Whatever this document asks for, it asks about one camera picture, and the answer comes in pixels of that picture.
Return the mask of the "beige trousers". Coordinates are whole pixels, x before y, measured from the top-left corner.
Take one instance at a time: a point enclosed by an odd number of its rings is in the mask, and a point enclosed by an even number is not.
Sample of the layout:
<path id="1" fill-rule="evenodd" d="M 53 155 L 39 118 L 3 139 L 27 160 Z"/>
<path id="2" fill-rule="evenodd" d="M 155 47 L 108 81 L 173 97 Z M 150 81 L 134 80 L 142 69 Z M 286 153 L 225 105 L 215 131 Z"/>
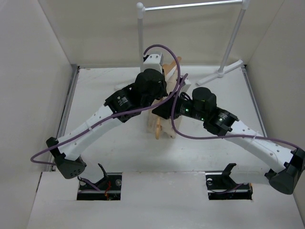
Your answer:
<path id="1" fill-rule="evenodd" d="M 166 91 L 168 94 L 170 94 L 174 90 L 177 83 L 177 67 L 173 67 L 170 70 L 166 70 L 165 67 L 163 69 L 166 73 Z M 171 123 L 171 104 L 173 99 L 174 97 L 172 97 L 169 101 L 162 104 L 161 106 L 149 110 L 147 131 L 151 134 L 154 134 L 156 139 L 161 138 L 162 134 L 165 134 L 170 138 L 176 138 L 177 133 L 174 131 Z"/>

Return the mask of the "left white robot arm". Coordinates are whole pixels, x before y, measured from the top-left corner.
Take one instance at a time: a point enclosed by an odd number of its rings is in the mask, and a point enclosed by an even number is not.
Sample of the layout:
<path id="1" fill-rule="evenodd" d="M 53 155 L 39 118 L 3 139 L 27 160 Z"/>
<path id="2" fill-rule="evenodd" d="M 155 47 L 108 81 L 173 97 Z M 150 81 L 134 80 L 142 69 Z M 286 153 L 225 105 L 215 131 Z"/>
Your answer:
<path id="1" fill-rule="evenodd" d="M 154 100 L 167 95 L 164 70 L 145 69 L 132 84 L 114 92 L 102 107 L 79 127 L 60 138 L 50 137 L 46 144 L 65 179 L 78 177 L 86 163 L 81 154 L 110 130 L 148 110 Z"/>

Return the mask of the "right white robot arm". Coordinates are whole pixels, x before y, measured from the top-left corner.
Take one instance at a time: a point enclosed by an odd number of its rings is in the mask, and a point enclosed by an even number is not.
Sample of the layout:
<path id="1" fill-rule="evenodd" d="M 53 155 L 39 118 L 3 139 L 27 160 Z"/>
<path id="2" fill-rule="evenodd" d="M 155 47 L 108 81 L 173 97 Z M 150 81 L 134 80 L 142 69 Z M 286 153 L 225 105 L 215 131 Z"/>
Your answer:
<path id="1" fill-rule="evenodd" d="M 185 116 L 203 122 L 204 129 L 213 139 L 222 138 L 232 142 L 263 161 L 268 168 L 242 167 L 228 164 L 223 170 L 221 183 L 231 189 L 238 183 L 269 184 L 280 193 L 293 194 L 305 169 L 305 152 L 295 146 L 287 148 L 288 142 L 271 139 L 249 128 L 236 115 L 217 106 L 216 95 L 208 88 L 198 87 L 192 95 L 174 93 L 152 113 L 173 121 Z"/>

